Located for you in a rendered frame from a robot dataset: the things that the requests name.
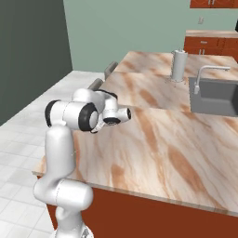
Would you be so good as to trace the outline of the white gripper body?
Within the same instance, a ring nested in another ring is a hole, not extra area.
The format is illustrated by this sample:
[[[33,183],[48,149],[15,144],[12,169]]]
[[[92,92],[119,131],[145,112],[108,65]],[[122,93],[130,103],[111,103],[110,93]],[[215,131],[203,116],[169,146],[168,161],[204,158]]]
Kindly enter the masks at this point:
[[[103,127],[105,123],[103,120],[99,120],[97,125],[90,131],[91,134],[96,134],[98,133]]]

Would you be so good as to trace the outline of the red-brown island cabinet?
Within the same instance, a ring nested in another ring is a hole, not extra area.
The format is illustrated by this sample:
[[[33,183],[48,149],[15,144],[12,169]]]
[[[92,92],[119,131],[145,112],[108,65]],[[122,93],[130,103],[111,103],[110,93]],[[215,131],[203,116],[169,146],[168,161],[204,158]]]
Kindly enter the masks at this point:
[[[96,238],[238,238],[238,187],[165,196],[162,185],[123,174],[94,184],[94,202],[83,212]]]

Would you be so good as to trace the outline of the grey sink basin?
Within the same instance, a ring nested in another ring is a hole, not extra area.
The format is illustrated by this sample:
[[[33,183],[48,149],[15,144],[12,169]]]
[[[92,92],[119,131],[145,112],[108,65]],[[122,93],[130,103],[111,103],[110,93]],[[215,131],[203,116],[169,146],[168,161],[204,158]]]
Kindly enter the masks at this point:
[[[238,81],[202,78],[194,93],[195,77],[189,78],[191,111],[238,117]]]

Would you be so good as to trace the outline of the red-brown base cupboard run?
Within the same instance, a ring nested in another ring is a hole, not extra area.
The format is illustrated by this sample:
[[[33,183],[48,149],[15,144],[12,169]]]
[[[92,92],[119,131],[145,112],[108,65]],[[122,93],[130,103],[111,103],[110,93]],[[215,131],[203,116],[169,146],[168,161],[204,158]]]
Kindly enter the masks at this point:
[[[233,57],[238,62],[236,31],[187,30],[184,50],[189,54]]]

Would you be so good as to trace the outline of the red-brown wall cupboard run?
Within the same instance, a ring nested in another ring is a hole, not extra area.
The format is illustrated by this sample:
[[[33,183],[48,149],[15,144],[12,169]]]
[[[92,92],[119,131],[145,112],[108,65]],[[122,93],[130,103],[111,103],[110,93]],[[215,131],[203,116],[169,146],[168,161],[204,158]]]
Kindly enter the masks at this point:
[[[238,8],[238,0],[191,0],[190,8]]]

